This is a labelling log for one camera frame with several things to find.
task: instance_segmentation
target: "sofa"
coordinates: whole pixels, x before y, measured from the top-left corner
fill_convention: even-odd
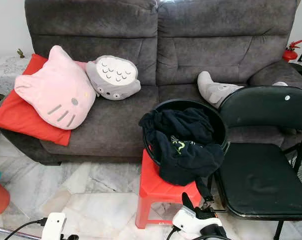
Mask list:
[[[119,101],[99,97],[71,133],[68,146],[0,129],[34,161],[140,161],[140,118],[159,103],[204,103],[197,76],[241,86],[278,81],[302,88],[302,76],[282,60],[296,0],[26,0],[35,53],[60,45],[76,61],[114,55],[138,69],[141,91]],[[301,134],[276,127],[231,128],[233,142],[294,145]]]

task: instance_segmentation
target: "red pillow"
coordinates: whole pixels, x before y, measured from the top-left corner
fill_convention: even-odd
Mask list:
[[[47,60],[45,57],[32,54],[32,58],[23,74],[32,75],[36,73]],[[0,128],[63,146],[69,144],[71,135],[71,130],[57,128],[42,120],[36,110],[14,90],[10,92],[0,107]]]

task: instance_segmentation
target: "red fire extinguisher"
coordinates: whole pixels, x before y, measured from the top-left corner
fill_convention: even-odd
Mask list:
[[[298,57],[298,54],[295,52],[295,49],[299,49],[299,46],[296,46],[297,44],[302,43],[302,40],[299,41],[293,41],[291,42],[291,44],[289,45],[289,47],[286,47],[284,54],[282,56],[282,58],[289,62],[290,60],[294,60]]]

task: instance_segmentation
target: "hello kitty pillow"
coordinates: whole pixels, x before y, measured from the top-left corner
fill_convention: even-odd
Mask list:
[[[138,69],[129,60],[104,55],[86,64],[86,74],[96,91],[109,100],[123,100],[140,91]]]
[[[58,45],[42,69],[15,79],[14,90],[44,121],[65,130],[86,119],[96,98],[85,71]]]

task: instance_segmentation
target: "black bucket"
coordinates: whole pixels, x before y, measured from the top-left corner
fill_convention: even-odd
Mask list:
[[[207,117],[210,120],[211,126],[214,129],[212,138],[217,144],[221,145],[224,154],[226,154],[229,148],[229,144],[227,141],[227,127],[223,122],[220,114],[217,112],[217,110],[215,110],[209,104],[202,104],[200,102],[192,101],[192,100],[172,99],[160,103],[158,106],[155,107],[154,110],[156,110],[157,112],[161,112],[163,110],[168,110],[168,109],[183,111],[187,108],[203,109],[204,113],[207,115]],[[146,149],[150,158],[152,158],[157,165],[160,165],[160,162],[155,158],[155,155],[150,149],[150,144],[148,143],[146,137],[146,130],[144,128],[143,128],[143,143],[144,143],[144,148]]]

